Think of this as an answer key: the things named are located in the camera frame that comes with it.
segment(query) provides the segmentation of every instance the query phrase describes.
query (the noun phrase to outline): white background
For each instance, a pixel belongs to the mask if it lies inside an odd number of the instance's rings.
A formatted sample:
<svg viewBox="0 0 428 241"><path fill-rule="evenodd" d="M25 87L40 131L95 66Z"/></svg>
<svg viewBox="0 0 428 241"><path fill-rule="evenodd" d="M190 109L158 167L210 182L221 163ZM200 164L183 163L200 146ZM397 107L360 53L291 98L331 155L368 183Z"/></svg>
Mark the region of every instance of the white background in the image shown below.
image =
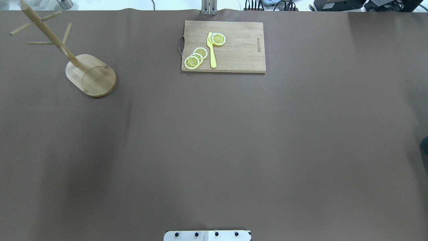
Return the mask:
<svg viewBox="0 0 428 241"><path fill-rule="evenodd" d="M35 10L62 10L56 3L56 0L41 0L46 4L42 9L33 7ZM72 0L74 6L70 10L121 10L133 8L138 10L153 10L151 0ZM9 10L20 10L18 6L19 0L9 1ZM201 0L154 0L156 10L185 10L185 9L201 9ZM299 11L310 11L308 5L313 5L313 0L294 0ZM428 7L428 0L422 2L422 5ZM235 9L243 10L245 0L217 0L217 9ZM265 8L265 10L273 10L273 7ZM423 8L417 7L414 12L426 12Z"/></svg>

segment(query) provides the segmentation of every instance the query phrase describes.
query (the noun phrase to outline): metal bracket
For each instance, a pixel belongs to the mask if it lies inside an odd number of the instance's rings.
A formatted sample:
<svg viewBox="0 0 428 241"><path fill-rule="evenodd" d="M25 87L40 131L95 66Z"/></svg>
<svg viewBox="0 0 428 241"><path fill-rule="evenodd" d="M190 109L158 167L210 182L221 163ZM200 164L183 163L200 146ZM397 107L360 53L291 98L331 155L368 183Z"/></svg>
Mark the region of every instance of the metal bracket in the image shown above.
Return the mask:
<svg viewBox="0 0 428 241"><path fill-rule="evenodd" d="M217 0L202 0L202 15L217 15Z"/></svg>
<svg viewBox="0 0 428 241"><path fill-rule="evenodd" d="M167 231L163 241L251 241L250 230Z"/></svg>

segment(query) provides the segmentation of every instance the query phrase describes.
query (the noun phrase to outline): knife handle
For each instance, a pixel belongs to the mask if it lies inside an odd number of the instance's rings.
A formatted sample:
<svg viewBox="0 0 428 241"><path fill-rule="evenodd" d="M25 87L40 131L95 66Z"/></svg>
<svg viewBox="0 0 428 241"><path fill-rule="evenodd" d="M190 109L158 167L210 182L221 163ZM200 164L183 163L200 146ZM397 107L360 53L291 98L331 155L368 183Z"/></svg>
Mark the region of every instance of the knife handle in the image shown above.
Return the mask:
<svg viewBox="0 0 428 241"><path fill-rule="evenodd" d="M210 65L211 65L211 68L213 69L217 67L217 62L215 61L215 56L214 56L214 47L210 48Z"/></svg>

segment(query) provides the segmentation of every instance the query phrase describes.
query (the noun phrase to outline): electronic device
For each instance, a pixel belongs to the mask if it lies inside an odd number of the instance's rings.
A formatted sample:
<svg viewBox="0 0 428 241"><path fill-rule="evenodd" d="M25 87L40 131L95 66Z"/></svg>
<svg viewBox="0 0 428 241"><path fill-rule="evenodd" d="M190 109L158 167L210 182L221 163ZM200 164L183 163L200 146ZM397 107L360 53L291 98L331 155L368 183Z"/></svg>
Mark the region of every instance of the electronic device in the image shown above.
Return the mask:
<svg viewBox="0 0 428 241"><path fill-rule="evenodd" d="M364 8L371 12L413 12L423 0L370 0Z"/></svg>
<svg viewBox="0 0 428 241"><path fill-rule="evenodd" d="M365 2L365 0L314 0L314 6L320 12L340 12L360 9Z"/></svg>

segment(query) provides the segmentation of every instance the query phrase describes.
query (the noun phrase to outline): lemon slice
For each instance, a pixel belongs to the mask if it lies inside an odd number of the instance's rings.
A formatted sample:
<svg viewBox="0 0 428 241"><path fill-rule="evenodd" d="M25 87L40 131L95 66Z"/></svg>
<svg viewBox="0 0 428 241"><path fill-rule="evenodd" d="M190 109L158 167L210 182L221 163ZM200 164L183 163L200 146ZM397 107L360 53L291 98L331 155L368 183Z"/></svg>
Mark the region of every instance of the lemon slice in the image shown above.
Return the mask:
<svg viewBox="0 0 428 241"><path fill-rule="evenodd" d="M198 57L191 55L184 60L184 66L188 69L196 69L199 67L200 61Z"/></svg>
<svg viewBox="0 0 428 241"><path fill-rule="evenodd" d="M195 50L193 50L193 53L198 53L198 54L202 55L203 59L205 59L208 56L207 49L205 49L203 47L196 48Z"/></svg>
<svg viewBox="0 0 428 241"><path fill-rule="evenodd" d="M210 40L211 43L219 46L226 43L226 37L222 33L212 33Z"/></svg>
<svg viewBox="0 0 428 241"><path fill-rule="evenodd" d="M204 57L202 56L202 54L199 53L193 53L190 56L196 56L199 59L199 65L202 64L202 62L204 61Z"/></svg>

